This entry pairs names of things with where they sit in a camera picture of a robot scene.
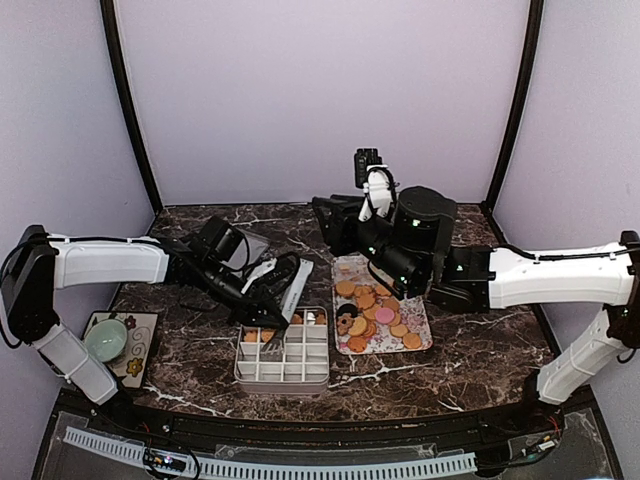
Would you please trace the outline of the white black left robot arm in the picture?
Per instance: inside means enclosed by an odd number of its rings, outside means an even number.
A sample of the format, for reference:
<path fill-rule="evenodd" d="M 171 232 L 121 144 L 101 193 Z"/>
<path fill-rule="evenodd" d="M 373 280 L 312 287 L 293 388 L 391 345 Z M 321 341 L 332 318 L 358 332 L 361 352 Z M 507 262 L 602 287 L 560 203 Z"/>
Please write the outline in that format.
<path fill-rule="evenodd" d="M 289 326 L 278 297 L 291 285 L 300 259 L 283 254 L 240 267 L 228 262 L 248 240 L 213 216 L 185 239 L 69 237 L 26 228 L 1 266 L 1 338 L 10 349 L 28 345 L 78 388 L 120 436 L 141 427 L 140 412 L 122 399 L 122 386 L 103 362 L 63 324 L 54 294 L 74 286 L 111 283 L 194 287 L 231 311 L 234 322 L 282 334 Z"/>

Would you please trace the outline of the pink round cookie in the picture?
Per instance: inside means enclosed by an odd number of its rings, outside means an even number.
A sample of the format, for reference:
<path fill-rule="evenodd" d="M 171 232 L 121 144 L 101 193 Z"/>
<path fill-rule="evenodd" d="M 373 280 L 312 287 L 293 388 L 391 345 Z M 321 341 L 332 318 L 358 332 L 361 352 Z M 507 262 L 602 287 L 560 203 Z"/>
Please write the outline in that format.
<path fill-rule="evenodd" d="M 388 325 L 395 320 L 396 312 L 388 307 L 381 307 L 375 312 L 375 319 L 378 323 Z"/>

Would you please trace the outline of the silver divided cookie tin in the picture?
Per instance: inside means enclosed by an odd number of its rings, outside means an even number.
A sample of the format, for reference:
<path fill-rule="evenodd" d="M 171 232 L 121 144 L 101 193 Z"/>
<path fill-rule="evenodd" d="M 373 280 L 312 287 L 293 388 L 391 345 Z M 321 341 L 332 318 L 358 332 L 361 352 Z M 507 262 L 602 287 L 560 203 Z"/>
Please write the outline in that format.
<path fill-rule="evenodd" d="M 299 307 L 280 350 L 264 348 L 273 332 L 240 330 L 234 361 L 235 380 L 249 394 L 310 396 L 324 392 L 329 380 L 328 313 L 323 307 Z"/>

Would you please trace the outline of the silver metal tongs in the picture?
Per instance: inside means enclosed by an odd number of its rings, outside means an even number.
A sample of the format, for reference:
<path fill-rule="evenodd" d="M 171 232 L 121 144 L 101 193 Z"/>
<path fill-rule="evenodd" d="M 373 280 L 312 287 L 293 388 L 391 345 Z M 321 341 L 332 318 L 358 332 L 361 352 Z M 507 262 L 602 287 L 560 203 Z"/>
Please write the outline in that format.
<path fill-rule="evenodd" d="M 260 357 L 266 361 L 281 361 L 284 353 L 284 339 L 287 329 L 291 324 L 292 317 L 299 304 L 303 290 L 305 288 L 307 279 L 312 273 L 314 268 L 314 262 L 311 260 L 301 259 L 301 264 L 298 273 L 296 274 L 293 282 L 285 292 L 284 299 L 282 300 L 281 313 L 287 325 L 283 329 L 278 329 L 273 338 L 266 342 L 260 350 Z"/>

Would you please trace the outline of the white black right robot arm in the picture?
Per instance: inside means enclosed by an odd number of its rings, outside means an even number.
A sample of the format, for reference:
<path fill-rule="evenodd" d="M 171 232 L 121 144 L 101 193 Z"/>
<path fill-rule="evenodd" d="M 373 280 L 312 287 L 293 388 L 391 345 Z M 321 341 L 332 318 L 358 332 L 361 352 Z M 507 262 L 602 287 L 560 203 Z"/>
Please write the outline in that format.
<path fill-rule="evenodd" d="M 568 350 L 531 374 L 510 413 L 534 432 L 549 405 L 564 403 L 621 353 L 639 348 L 639 236 L 577 250 L 527 252 L 513 245 L 455 247 L 457 204 L 426 187 L 381 199 L 315 197 L 312 209 L 336 256 L 359 253 L 372 277 L 399 300 L 424 296 L 443 310 L 478 313 L 519 305 L 598 303 Z"/>

